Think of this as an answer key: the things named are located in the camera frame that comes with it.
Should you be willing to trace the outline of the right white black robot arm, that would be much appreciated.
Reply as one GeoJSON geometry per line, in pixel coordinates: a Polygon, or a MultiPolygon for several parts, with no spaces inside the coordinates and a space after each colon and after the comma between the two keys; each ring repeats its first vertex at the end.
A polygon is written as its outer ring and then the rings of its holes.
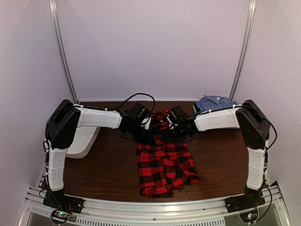
{"type": "Polygon", "coordinates": [[[167,113],[174,139],[192,137],[213,129],[239,129],[248,150],[248,178],[245,193],[237,202],[250,208],[259,203],[264,174],[268,167],[268,140],[271,124],[252,100],[222,110],[188,115],[180,106],[167,113]]]}

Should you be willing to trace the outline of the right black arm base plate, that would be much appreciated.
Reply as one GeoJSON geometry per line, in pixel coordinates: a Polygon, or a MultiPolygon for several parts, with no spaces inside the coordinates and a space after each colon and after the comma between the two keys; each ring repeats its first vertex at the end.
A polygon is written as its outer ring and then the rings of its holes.
{"type": "Polygon", "coordinates": [[[245,194],[239,196],[232,196],[225,199],[225,204],[228,213],[241,212],[243,210],[255,209],[259,205],[265,204],[265,199],[262,197],[254,200],[253,198],[247,197],[245,194]]]}

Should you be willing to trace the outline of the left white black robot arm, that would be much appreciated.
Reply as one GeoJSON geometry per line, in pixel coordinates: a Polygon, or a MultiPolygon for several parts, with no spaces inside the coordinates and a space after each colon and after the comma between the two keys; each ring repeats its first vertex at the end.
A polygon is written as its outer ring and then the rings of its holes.
{"type": "Polygon", "coordinates": [[[63,100],[48,119],[45,128],[46,200],[57,209],[71,204],[64,194],[63,173],[67,151],[79,128],[118,129],[131,134],[137,142],[148,142],[151,133],[145,129],[145,124],[151,120],[152,112],[140,103],[136,103],[130,110],[122,111],[120,107],[101,109],[63,100]]]}

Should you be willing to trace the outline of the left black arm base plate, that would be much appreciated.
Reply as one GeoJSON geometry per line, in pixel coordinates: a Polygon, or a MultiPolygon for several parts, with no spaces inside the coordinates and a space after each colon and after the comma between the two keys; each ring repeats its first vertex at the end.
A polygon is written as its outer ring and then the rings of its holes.
{"type": "Polygon", "coordinates": [[[66,196],[59,202],[55,201],[54,198],[46,197],[43,200],[45,206],[63,210],[65,212],[78,213],[82,211],[84,200],[81,198],[75,198],[71,196],[66,196]]]}

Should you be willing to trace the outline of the red black plaid shirt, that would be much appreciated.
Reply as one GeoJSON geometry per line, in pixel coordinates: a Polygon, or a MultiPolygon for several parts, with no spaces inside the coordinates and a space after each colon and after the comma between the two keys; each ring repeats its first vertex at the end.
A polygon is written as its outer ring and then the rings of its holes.
{"type": "Polygon", "coordinates": [[[147,198],[171,198],[174,191],[196,184],[200,177],[194,169],[194,160],[188,145],[168,142],[164,131],[170,127],[163,121],[161,112],[151,116],[153,141],[136,144],[136,159],[140,195],[147,198]]]}

